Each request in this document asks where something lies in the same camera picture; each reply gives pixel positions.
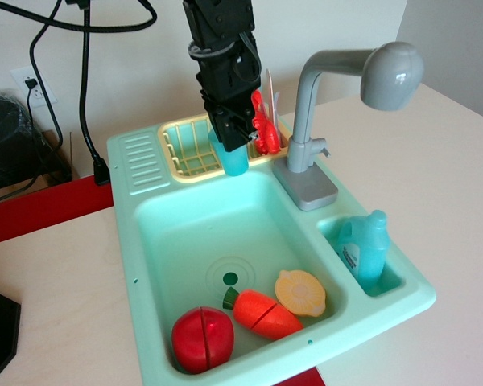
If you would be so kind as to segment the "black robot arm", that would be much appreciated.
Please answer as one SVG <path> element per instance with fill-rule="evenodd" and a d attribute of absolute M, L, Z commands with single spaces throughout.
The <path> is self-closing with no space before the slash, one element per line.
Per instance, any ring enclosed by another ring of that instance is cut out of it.
<path fill-rule="evenodd" d="M 253 139 L 252 94 L 261 86 L 252 2 L 184 1 L 192 34 L 188 55 L 198 63 L 196 79 L 204 108 L 225 151 Z"/>

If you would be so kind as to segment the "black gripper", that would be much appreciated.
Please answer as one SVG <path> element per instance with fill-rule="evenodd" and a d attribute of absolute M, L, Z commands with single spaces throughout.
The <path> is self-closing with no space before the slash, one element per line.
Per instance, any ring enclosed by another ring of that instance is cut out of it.
<path fill-rule="evenodd" d="M 200 94 L 218 140 L 230 152 L 250 142 L 256 133 L 251 96 L 261 85 L 262 65 L 252 33 L 242 32 L 220 48 L 188 45 L 198 62 Z"/>

